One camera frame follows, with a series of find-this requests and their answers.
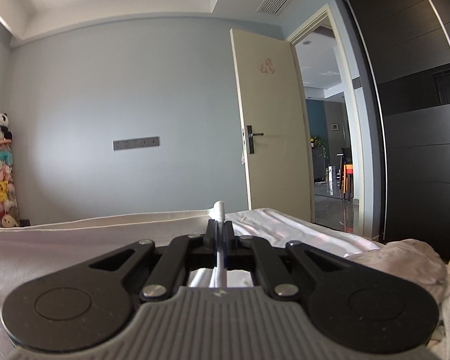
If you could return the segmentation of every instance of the door frame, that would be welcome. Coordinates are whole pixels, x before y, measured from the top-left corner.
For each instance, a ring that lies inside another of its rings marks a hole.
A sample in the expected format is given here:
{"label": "door frame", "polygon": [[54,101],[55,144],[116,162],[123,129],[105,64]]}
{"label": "door frame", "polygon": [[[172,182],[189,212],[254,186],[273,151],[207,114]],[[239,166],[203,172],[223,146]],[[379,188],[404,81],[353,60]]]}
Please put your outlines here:
{"label": "door frame", "polygon": [[[288,42],[292,49],[293,49],[293,56],[295,60],[295,69],[297,76],[299,77],[300,82],[302,83],[300,85],[300,94],[302,96],[302,107],[304,109],[304,120],[305,126],[307,128],[306,136],[310,138],[310,126],[308,124],[308,115],[307,115],[307,108],[306,108],[306,102],[305,102],[305,91],[303,88],[303,80],[302,80],[302,74],[300,71],[299,63],[298,63],[298,57],[296,55],[295,45],[297,45],[303,38],[305,38],[308,34],[313,32],[315,29],[317,29],[322,22],[323,19],[328,17],[331,29],[334,31],[335,39],[337,42],[337,48],[340,56],[340,61],[337,61],[337,63],[340,66],[340,72],[343,72],[342,81],[345,84],[345,90],[344,94],[346,99],[348,98],[349,101],[346,101],[346,110],[348,114],[348,119],[353,118],[353,125],[355,126],[355,131],[353,133],[353,139],[351,137],[351,147],[352,152],[355,153],[355,157],[353,158],[354,163],[354,171],[356,174],[354,175],[354,191],[358,191],[358,195],[360,196],[360,199],[358,199],[358,223],[354,222],[354,234],[357,234],[359,236],[366,236],[364,234],[364,216],[365,216],[365,204],[364,204],[364,190],[365,190],[365,183],[364,183],[364,172],[363,172],[363,143],[361,139],[360,134],[360,123],[359,123],[359,110],[357,106],[357,101],[355,97],[355,91],[354,91],[354,85],[352,82],[352,73],[350,70],[350,67],[347,62],[347,55],[345,53],[345,47],[342,41],[342,38],[340,36],[340,32],[338,30],[336,21],[334,19],[334,14],[332,13],[332,9],[330,8],[329,4],[325,4],[322,6],[317,12],[315,12],[312,16],[308,18],[301,26],[299,26],[290,36],[288,36],[285,41]],[[311,157],[311,146],[308,145],[307,148],[308,152],[308,158],[309,163],[312,164],[312,157]],[[315,221],[315,191],[314,191],[314,182],[313,182],[313,166],[309,166],[309,173],[310,173],[310,201],[311,201],[311,221]]]}

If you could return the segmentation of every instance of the yellow plush toy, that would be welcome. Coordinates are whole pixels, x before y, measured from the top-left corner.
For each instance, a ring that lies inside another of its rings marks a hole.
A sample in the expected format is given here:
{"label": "yellow plush toy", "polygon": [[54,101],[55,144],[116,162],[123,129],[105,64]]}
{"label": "yellow plush toy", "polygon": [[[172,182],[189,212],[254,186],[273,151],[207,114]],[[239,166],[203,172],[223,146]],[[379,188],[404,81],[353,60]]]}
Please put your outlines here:
{"label": "yellow plush toy", "polygon": [[8,181],[0,181],[0,202],[1,203],[3,203],[5,200],[8,200],[7,184],[8,184]]}

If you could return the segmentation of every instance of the black door handle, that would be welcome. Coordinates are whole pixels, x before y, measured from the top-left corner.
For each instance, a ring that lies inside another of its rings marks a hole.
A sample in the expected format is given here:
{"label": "black door handle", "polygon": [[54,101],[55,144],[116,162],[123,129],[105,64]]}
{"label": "black door handle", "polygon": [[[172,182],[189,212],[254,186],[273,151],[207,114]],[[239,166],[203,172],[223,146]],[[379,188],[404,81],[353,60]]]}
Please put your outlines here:
{"label": "black door handle", "polygon": [[263,136],[262,132],[252,132],[252,126],[247,125],[247,138],[248,138],[248,154],[255,153],[255,147],[253,145],[253,137]]}

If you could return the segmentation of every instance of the tile floor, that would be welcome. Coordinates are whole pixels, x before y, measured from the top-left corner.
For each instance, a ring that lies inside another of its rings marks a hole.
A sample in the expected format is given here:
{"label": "tile floor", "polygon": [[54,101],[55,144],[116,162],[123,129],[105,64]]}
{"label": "tile floor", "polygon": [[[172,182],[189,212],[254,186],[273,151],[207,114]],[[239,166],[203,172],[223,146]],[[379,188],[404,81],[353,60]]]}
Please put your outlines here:
{"label": "tile floor", "polygon": [[315,223],[353,233],[358,213],[358,205],[340,198],[338,183],[315,184]]}

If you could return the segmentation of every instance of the beige door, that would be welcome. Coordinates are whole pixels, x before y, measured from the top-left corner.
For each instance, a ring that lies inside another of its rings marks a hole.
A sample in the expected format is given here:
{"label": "beige door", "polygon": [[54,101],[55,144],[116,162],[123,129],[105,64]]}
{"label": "beige door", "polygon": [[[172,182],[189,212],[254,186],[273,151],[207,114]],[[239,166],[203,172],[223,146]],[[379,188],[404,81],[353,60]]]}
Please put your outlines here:
{"label": "beige door", "polygon": [[[310,134],[304,124],[301,84],[291,45],[235,29],[230,34],[244,138],[248,208],[274,208],[310,221]],[[249,142],[248,126],[253,133],[263,135],[255,135]]]}

